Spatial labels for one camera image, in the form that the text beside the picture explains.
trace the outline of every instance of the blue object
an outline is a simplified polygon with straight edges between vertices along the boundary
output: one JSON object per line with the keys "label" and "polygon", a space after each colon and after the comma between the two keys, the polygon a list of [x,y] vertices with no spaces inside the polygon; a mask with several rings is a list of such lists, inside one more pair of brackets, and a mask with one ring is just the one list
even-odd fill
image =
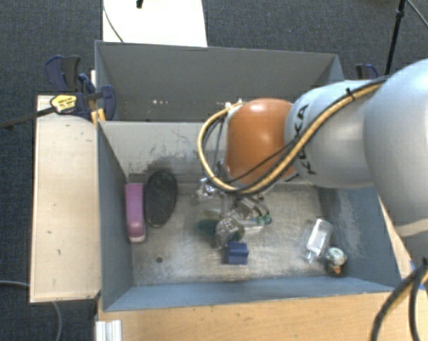
{"label": "blue object", "polygon": [[45,75],[49,83],[51,83],[56,91],[66,92],[68,86],[64,78],[64,72],[62,71],[62,60],[64,57],[61,55],[55,55],[50,58],[45,64]]}
{"label": "blue object", "polygon": [[[85,73],[77,74],[80,58],[76,55],[63,57],[56,55],[50,58],[45,64],[45,75],[48,82],[54,87],[56,92],[71,92],[76,95],[77,108],[71,112],[59,113],[70,114],[83,119],[90,120],[91,112],[94,110],[89,107],[90,101],[103,101],[106,120],[112,120],[116,111],[116,96],[111,85],[105,85],[101,92],[95,92],[95,86]],[[81,91],[78,89],[78,83],[81,85]]]}
{"label": "blue object", "polygon": [[101,94],[103,96],[103,109],[106,120],[112,120],[116,111],[116,96],[114,96],[113,86],[102,86]]}
{"label": "blue object", "polygon": [[225,250],[225,262],[234,265],[248,263],[248,249],[245,242],[229,242]]}
{"label": "blue object", "polygon": [[95,93],[95,86],[87,77],[86,73],[80,73],[78,76],[78,80],[81,83],[82,92],[87,92],[88,94]]}

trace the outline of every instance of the yellow cable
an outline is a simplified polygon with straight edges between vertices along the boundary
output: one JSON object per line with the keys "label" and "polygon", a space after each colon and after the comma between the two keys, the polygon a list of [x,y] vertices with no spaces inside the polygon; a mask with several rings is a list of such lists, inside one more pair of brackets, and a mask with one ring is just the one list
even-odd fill
{"label": "yellow cable", "polygon": [[226,107],[225,109],[217,112],[216,114],[212,115],[211,117],[209,117],[208,120],[206,120],[206,122],[202,125],[201,130],[199,130],[198,139],[197,139],[198,156],[199,156],[199,161],[201,162],[203,169],[206,171],[210,180],[212,180],[215,184],[217,184],[219,187],[222,187],[225,190],[238,190],[238,188],[233,187],[231,185],[228,185],[225,182],[222,182],[220,179],[218,179],[215,176],[215,173],[209,167],[209,164],[207,163],[206,157],[204,156],[204,153],[202,150],[202,142],[203,142],[203,138],[204,138],[204,133],[212,125],[213,122],[215,122],[218,118],[227,114],[230,110],[234,109],[235,107],[241,106],[242,104],[244,104],[244,103],[243,102],[237,102],[237,103],[232,104],[231,106]]}

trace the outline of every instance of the gray bin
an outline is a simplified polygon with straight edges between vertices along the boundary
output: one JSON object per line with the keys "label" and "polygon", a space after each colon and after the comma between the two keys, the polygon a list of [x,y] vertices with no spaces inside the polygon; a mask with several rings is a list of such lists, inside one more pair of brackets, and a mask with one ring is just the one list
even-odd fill
{"label": "gray bin", "polygon": [[[202,177],[195,152],[201,122],[238,97],[294,101],[342,80],[335,55],[97,42],[96,71],[97,84],[112,84],[118,98],[116,121],[100,123],[97,146],[105,311],[370,293],[399,282],[374,188],[279,185],[265,196],[273,223],[247,239],[247,266],[222,264],[194,228],[200,206],[215,205],[190,202]],[[177,178],[175,212],[164,227],[148,228],[145,244],[131,244],[124,185],[160,168]],[[343,278],[303,259],[304,221],[318,216],[333,224],[332,243],[349,256]]]}

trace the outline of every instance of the green object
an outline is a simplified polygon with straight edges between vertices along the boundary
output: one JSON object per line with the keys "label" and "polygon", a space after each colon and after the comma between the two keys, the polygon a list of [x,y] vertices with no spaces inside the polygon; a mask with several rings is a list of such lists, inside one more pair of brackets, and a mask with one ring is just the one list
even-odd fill
{"label": "green object", "polygon": [[218,223],[219,221],[216,220],[200,220],[197,222],[197,229],[209,237],[214,237],[215,228]]}

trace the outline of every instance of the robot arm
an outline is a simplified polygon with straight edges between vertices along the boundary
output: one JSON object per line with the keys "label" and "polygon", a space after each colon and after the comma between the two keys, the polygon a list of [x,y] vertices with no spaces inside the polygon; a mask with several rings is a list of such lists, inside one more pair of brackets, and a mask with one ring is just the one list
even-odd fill
{"label": "robot arm", "polygon": [[[311,90],[292,108],[278,101],[260,99],[231,106],[236,121],[231,119],[228,127],[223,176],[215,175],[205,161],[203,143],[209,127],[229,108],[203,126],[199,157],[218,189],[238,195],[262,193],[293,169],[319,187],[374,185],[397,231],[404,230],[400,234],[405,237],[423,229],[426,236],[415,243],[428,249],[428,59],[392,77]],[[277,111],[285,107],[284,123],[275,113],[276,106]],[[256,139],[252,148],[237,145],[244,137],[243,128],[247,137]],[[275,130],[284,138],[277,140]],[[244,154],[245,150],[258,155]],[[252,176],[258,169],[260,173]]]}

